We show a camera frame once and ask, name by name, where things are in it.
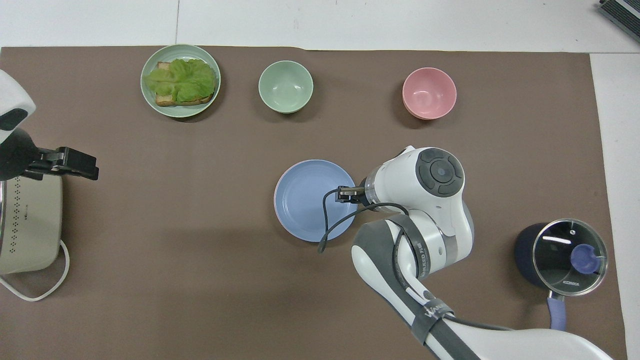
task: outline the black cable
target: black cable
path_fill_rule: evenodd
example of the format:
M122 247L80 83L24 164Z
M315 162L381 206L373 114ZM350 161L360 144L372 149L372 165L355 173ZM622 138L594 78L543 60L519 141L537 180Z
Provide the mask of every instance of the black cable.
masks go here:
M330 192L326 193L326 194L324 195L324 197L322 198L322 210L323 210L323 213L324 213L324 232L325 232L325 233L327 232L327 230L329 230L329 217L328 217L328 215L327 215L327 213L326 213L326 198L327 198L329 195L331 195L331 194L333 194L333 193L337 193L337 192L339 192L339 191L340 191L340 188L337 188L337 189L331 190Z
M328 192L327 194L324 195L323 210L324 210L324 218L327 219L326 220L326 224L328 224L328 216L327 216L327 213L326 213L326 206L324 205L324 202L325 202L327 196L329 196L329 194L334 193L336 191L337 191L337 189L336 190L331 190L330 192ZM378 208L380 206L392 206L394 208L397 208L397 209L401 210L405 215L407 215L407 216L409 215L409 211L407 211L407 209L404 208L404 206L402 206L400 204L396 204L395 202L380 202L378 204L371 204L371 205L364 206L364 207L362 207L360 209L357 209L356 211L346 215L342 219L338 220L335 224L333 224L329 229L327 229L324 232L324 235L323 235L322 239L320 239L320 243L318 244L318 253L322 254L324 252L324 248L326 247L326 242L327 242L327 238L329 237L329 234L338 225L340 225L341 223L345 222L348 218L353 217L353 216L355 216L355 215L357 215L357 214L359 214L359 213L361 213L363 211L371 210L371 209L374 209L374 208Z
M404 275L402 274L402 270L400 269L400 264L398 263L398 250L400 249L400 239L402 238L402 235L404 235L404 229L401 227L400 231L398 232L398 236L396 237L396 242L394 242L394 252L393 252L392 259L394 262L394 275L396 276L396 280L400 282L400 285L402 285L403 288L407 289L407 288L411 288L411 286L409 285L407 280L404 278Z
M513 330L513 329L510 329L510 328L504 327L504 326L489 325L489 324L486 324L486 323L477 323L477 322L471 322L471 321L468 321L468 320L462 320L462 319L456 318L455 316L452 316L452 315L449 315L449 314L446 314L444 316L444 318L447 319L447 320L450 320L452 322L455 322L455 323L459 323L459 324L466 325L466 326L471 326L471 327L477 327L477 328L485 329L485 330L499 330L499 331L512 331Z

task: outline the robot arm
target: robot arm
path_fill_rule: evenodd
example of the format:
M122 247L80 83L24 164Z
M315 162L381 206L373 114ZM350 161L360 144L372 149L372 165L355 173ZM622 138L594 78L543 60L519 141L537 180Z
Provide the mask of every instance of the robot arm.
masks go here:
M362 188L349 189L352 199L365 204L394 202L409 209L408 216L360 228L351 248L360 277L440 359L610 359L567 332L463 322L422 285L420 280L471 250L473 223L463 188L464 173L452 154L408 147L374 170Z
M42 180L43 174L73 175L98 178L96 159L68 147L41 149L31 137L18 128L36 106L24 89L11 76L0 70L0 181L26 176Z

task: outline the plate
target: plate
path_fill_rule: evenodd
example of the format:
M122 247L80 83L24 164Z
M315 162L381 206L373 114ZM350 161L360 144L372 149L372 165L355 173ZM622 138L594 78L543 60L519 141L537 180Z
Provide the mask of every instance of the plate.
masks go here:
M320 242L324 235L322 199L338 186L355 186L341 167L326 160L301 161L282 174L273 194L273 206L282 226L293 236ZM339 203L329 195L326 210L329 227L358 208L357 204ZM334 239L349 228L353 217L338 225L328 237Z
M206 62L211 69L213 70L214 75L216 76L216 89L213 91L213 97L206 104L200 105L192 105L192 106L158 106L156 104L156 93L151 91L143 80L143 77L149 75L152 70L157 67L157 63L161 62L171 62L175 59L200 59ZM221 78L220 78L220 68L218 67L218 63L213 57L203 49L187 44L177 44L177 45L169 45L163 47L162 49L156 51L145 63L145 66L142 68L142 73L140 74L140 89L142 90L142 96L144 96L147 103L155 109L157 112L169 116L169 117L190 117L196 115L198 113L203 112L206 108L208 108L211 103L218 96L218 92L220 91Z

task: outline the bread slice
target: bread slice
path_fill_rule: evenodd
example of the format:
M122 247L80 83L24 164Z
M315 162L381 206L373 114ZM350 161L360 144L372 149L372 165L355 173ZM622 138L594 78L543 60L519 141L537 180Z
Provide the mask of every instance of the bread slice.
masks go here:
M169 64L170 63L165 63L165 62L158 62L158 68L159 69L164 69L164 70L169 70ZM211 101L211 98L213 97L213 94L207 96L207 97L203 97L200 99L193 99L192 101L174 101L173 100L173 96L171 94L169 95L165 95L165 96L160 96L158 94L156 94L156 104L158 106L191 106L191 105L200 105L200 104L206 104L207 102Z

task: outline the green plate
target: green plate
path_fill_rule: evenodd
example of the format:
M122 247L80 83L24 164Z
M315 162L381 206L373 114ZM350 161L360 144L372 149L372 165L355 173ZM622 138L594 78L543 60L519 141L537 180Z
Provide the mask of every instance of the green plate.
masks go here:
M213 92L211 101L206 104L192 106L158 106L156 104L156 93L149 90L145 85L143 77L149 75L149 73L157 67L157 63L159 61L171 62L175 59L183 59L187 61L190 59L200 59L211 67L214 75L216 76L216 89ZM140 74L140 89L142 90L142 96L144 96L149 106L157 112L169 117L190 117L203 112L218 96L221 83L220 68L218 67L218 63L216 63L216 60L213 60L213 57L203 49L187 44L169 45L156 51L156 53L147 60L145 66L142 68L142 73Z

